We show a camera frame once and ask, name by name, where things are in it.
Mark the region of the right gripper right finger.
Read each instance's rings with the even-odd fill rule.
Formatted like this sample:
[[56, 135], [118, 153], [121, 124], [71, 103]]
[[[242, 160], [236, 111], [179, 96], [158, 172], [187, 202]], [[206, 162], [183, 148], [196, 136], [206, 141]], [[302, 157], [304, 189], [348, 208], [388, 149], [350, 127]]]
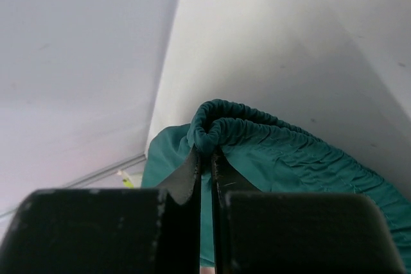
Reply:
[[264, 193], [218, 150], [211, 163], [217, 273], [404, 273], [381, 211], [351, 193]]

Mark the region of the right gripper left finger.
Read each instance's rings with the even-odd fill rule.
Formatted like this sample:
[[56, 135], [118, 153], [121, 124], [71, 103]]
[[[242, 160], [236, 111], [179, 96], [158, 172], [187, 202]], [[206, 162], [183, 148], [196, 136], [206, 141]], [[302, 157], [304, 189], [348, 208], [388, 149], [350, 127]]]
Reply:
[[201, 163], [146, 189], [43, 189], [19, 205], [2, 273], [198, 273]]

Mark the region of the teal green shorts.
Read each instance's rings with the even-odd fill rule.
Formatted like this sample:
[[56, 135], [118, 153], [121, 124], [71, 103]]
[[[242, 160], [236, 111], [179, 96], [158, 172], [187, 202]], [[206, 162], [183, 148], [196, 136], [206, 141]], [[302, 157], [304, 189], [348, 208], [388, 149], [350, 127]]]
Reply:
[[311, 133], [268, 113], [222, 99], [199, 106], [189, 124], [163, 129], [150, 143], [141, 185], [155, 187], [201, 154], [200, 265], [214, 265], [209, 157], [220, 148], [228, 162], [265, 192], [357, 193], [382, 211], [406, 267], [410, 266], [410, 202], [386, 179]]

